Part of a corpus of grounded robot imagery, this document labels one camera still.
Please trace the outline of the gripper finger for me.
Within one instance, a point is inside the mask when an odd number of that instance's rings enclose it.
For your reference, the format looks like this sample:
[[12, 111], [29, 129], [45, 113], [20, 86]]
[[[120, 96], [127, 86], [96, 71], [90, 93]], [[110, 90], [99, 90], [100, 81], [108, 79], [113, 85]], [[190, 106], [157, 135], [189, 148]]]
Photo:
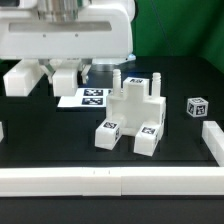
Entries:
[[48, 59], [40, 59], [39, 60], [40, 68], [47, 75], [48, 82], [50, 84], [53, 83], [53, 74], [55, 72], [54, 68], [51, 66], [50, 61]]
[[88, 81], [88, 72], [91, 68], [91, 65], [91, 59], [82, 59], [80, 62], [79, 71], [81, 72], [81, 80], [83, 84], [86, 84]]

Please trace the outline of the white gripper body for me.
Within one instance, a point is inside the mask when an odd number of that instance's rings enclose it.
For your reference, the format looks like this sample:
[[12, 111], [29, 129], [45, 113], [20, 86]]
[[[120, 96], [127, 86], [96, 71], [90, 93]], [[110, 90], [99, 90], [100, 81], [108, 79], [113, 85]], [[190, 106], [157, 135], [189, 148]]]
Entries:
[[88, 6], [76, 21], [41, 21], [34, 10], [0, 7], [0, 58], [125, 58], [133, 51], [122, 6]]

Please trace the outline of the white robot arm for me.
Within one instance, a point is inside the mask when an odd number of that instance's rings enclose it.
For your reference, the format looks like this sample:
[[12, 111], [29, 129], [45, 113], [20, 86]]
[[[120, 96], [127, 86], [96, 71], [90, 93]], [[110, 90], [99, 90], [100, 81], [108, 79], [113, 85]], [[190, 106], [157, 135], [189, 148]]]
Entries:
[[128, 60], [135, 16], [135, 0], [0, 0], [0, 59], [18, 62], [5, 84], [85, 83], [92, 65]]

